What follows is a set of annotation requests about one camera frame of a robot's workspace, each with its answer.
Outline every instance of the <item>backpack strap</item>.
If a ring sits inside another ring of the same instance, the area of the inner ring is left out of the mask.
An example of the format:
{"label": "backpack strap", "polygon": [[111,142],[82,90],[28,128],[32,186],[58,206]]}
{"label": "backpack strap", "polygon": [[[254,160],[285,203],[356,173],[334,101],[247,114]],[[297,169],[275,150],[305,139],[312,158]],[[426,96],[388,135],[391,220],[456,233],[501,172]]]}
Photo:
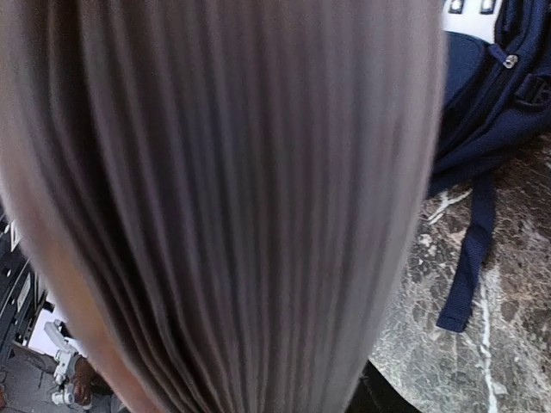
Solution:
{"label": "backpack strap", "polygon": [[465,330],[471,314],[474,289],[479,281],[480,267],[492,243],[494,218],[495,192],[492,173],[486,172],[474,178],[471,225],[463,239],[454,282],[436,323],[438,327],[456,333]]}

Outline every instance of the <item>person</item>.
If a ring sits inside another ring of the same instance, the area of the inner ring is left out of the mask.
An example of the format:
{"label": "person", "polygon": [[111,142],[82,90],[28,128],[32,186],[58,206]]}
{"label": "person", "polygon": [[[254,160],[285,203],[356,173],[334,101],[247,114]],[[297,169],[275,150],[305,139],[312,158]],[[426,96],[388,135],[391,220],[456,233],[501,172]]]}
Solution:
{"label": "person", "polygon": [[0,3],[2,200],[128,409],[346,409],[430,172],[439,8]]}

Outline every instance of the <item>blurry striped fabric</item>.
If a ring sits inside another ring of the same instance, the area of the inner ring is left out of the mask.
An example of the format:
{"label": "blurry striped fabric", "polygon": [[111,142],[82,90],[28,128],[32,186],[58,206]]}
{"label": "blurry striped fabric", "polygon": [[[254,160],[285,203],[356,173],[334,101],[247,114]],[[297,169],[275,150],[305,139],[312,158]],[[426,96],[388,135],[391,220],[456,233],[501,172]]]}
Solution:
{"label": "blurry striped fabric", "polygon": [[345,410],[424,196],[440,9],[2,2],[0,140],[165,411]]}

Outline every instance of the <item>backpack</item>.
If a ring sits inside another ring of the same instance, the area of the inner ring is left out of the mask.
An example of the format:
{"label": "backpack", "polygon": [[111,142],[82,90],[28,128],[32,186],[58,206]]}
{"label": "backpack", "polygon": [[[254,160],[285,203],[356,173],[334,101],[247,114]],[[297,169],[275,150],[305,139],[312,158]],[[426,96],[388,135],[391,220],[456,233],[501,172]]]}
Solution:
{"label": "backpack", "polygon": [[462,332],[492,242],[492,170],[551,129],[549,0],[446,0],[449,65],[429,196],[473,180],[471,223],[436,325]]}

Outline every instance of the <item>brown marble countertop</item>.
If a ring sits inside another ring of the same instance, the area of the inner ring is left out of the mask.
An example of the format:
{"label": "brown marble countertop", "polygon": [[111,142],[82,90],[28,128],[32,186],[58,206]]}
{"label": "brown marble countertop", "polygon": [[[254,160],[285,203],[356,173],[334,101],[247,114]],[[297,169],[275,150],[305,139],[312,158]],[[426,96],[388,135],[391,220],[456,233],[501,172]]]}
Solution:
{"label": "brown marble countertop", "polygon": [[466,331],[436,327],[470,188],[424,203],[372,362],[423,413],[551,412],[551,135],[498,170],[497,219]]}

